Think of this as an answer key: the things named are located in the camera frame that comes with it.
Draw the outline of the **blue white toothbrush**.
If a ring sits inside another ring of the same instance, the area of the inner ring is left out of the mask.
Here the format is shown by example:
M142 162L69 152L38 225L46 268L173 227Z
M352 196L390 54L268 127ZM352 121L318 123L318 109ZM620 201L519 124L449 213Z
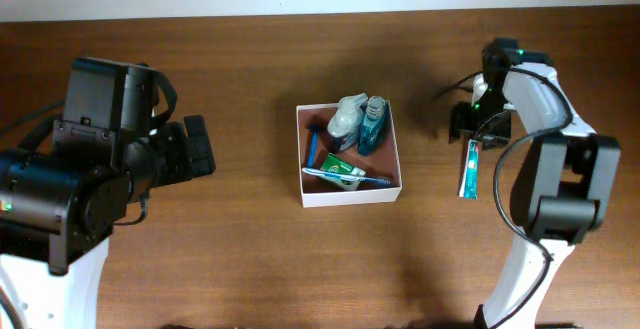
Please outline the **blue white toothbrush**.
M352 175L352 174L334 173L334 172L322 171L322 170L313 169L313 168L302 168L302 172L312 176L335 178L335 179L340 179L340 180L349 181L349 182L368 182L381 188L389 188L394 185L393 180L386 177L373 178L373 177L358 176L358 175Z

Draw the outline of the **green white soap box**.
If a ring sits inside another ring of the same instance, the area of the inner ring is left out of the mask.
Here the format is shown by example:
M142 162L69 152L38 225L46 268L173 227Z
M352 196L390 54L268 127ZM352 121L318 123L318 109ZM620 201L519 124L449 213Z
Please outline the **green white soap box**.
M338 158L332 153L328 154L328 156L320 166L320 169L325 172L336 174L348 174L354 176L366 175L366 172L363 169ZM323 180L328 181L345 191L355 191L360 185L360 183L356 181L343 180L335 177L323 177Z

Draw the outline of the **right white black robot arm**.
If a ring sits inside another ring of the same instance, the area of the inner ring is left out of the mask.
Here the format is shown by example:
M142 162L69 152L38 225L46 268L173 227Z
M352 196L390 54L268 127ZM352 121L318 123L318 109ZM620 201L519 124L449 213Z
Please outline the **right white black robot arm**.
M501 149L493 198L514 238L473 325L533 328L559 267L604 221L621 147L579 116L547 54L496 38L481 59L481 70L467 77L471 100L450 117L450 141L468 140L459 195L477 196L480 150Z

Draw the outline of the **teal mouthwash bottle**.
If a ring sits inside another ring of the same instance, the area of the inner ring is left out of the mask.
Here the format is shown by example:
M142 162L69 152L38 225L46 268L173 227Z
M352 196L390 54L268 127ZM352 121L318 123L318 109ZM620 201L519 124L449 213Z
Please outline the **teal mouthwash bottle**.
M386 101L379 96L371 97L367 103L360 126L357 152L368 156L378 145L379 134L386 118Z

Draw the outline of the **blue disposable razor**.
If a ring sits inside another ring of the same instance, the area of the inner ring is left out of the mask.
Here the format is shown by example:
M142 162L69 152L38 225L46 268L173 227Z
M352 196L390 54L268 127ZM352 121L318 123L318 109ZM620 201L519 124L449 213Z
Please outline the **blue disposable razor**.
M306 167L312 168L314 165L318 138L319 138L319 135L325 130L325 128L321 124L308 124L307 129L311 133L311 143L309 147L309 154L307 157Z

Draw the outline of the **teal white toothpaste tube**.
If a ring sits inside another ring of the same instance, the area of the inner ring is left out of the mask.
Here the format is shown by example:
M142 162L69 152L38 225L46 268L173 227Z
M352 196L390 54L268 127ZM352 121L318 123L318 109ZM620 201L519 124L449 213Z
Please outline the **teal white toothpaste tube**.
M459 197L466 199L477 198L478 164L479 143L474 139L470 139L467 143L467 150L463 162L463 172L458 193Z

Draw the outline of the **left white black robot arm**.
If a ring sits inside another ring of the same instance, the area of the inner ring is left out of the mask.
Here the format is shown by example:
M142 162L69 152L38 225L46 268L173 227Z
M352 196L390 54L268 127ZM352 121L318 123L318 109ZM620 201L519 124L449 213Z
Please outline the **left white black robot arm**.
M63 112L2 152L3 327L94 327L109 240L128 207L214 173L205 121L173 121L177 98L147 65L81 57Z

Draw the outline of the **clear spray bottle dark liquid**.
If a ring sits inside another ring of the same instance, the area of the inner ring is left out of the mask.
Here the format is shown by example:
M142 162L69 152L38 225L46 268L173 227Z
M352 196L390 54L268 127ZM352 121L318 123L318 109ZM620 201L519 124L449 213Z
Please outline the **clear spray bottle dark liquid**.
M332 153L343 152L355 144L364 116L361 106L367 101L365 93L346 96L339 101L337 111L327 126Z

